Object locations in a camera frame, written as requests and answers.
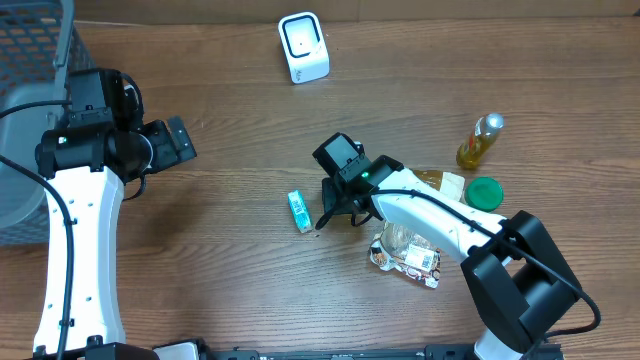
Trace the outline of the teal tissue pack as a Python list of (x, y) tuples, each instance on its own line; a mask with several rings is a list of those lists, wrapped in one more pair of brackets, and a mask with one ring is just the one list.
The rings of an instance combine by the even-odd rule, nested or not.
[(287, 194), (287, 198), (298, 230), (301, 233), (311, 232), (313, 230), (311, 215), (302, 194), (298, 190), (294, 190)]

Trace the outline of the brown nut pouch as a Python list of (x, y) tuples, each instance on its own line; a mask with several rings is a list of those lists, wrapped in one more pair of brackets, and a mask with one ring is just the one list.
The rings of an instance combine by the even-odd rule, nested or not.
[[(381, 190), (416, 190), (447, 204), (459, 203), (465, 179), (440, 170), (394, 171), (380, 183)], [(385, 194), (374, 197), (376, 210), (384, 220), (401, 225), (426, 238), (461, 263), (465, 255), (460, 251), (456, 218), (431, 201), (417, 196)]]

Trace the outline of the green lid jar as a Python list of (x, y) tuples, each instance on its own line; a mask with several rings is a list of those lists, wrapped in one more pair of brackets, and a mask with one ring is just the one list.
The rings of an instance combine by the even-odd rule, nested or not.
[(473, 180), (465, 189), (464, 199), (472, 208), (492, 212), (504, 200), (504, 190), (501, 184), (490, 177), (479, 177)]

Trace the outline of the yellow drink bottle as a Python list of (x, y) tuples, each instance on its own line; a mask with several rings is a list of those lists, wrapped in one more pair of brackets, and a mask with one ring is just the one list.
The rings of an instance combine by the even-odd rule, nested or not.
[(504, 117), (499, 113), (481, 117), (457, 150), (458, 166), (466, 170), (476, 169), (483, 155), (497, 141), (504, 125)]

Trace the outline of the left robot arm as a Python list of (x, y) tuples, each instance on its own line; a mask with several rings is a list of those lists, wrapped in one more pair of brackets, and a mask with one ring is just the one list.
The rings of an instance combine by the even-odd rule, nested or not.
[(115, 69), (69, 77), (65, 122), (35, 150), (46, 187), (49, 248), (36, 359), (129, 355), (116, 286), (116, 232), (125, 186), (196, 157), (182, 119), (145, 122), (141, 92)]

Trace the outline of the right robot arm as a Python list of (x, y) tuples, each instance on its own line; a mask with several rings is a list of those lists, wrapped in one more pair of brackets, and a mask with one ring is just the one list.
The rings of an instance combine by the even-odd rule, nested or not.
[(352, 210), (401, 225), (457, 261), (486, 326), (476, 359), (521, 359), (582, 297), (581, 285), (542, 222), (471, 208), (421, 181), (401, 162), (369, 160), (362, 145), (336, 133), (313, 153), (326, 172), (317, 227)]

